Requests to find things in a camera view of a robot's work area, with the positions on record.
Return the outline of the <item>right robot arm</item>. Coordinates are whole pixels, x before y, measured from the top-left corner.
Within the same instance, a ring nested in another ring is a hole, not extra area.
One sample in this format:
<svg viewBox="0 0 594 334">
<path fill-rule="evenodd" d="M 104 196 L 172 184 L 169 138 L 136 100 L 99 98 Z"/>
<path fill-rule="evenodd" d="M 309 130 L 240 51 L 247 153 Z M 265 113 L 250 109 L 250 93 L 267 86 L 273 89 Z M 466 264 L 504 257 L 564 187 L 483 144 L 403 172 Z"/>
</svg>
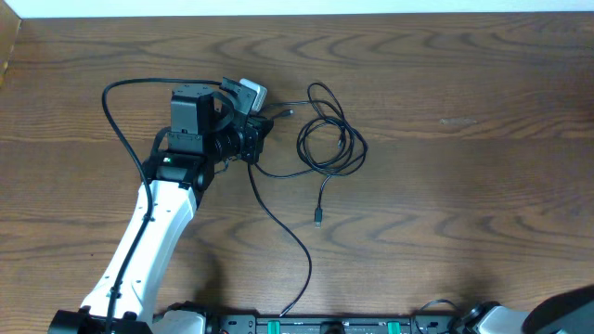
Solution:
<svg viewBox="0 0 594 334">
<path fill-rule="evenodd" d="M 593 334 L 593 286 L 550 297 L 533 311 L 480 303 L 452 327 L 460 334 Z"/>
</svg>

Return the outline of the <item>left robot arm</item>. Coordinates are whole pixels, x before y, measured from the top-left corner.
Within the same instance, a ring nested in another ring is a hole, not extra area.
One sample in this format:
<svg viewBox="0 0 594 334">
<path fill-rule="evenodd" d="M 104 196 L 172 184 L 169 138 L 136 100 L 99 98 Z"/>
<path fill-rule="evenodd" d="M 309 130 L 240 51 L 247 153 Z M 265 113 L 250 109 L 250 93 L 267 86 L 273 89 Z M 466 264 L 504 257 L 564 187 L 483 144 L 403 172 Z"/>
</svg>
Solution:
<svg viewBox="0 0 594 334">
<path fill-rule="evenodd" d="M 202 311 L 180 304 L 156 315 L 175 246 L 215 175 L 231 158 L 256 163 L 273 123 L 259 116 L 267 90 L 238 82 L 174 80 L 171 124 L 136 166 L 133 216 L 110 264 L 76 312 L 56 312 L 51 333 L 213 333 Z"/>
</svg>

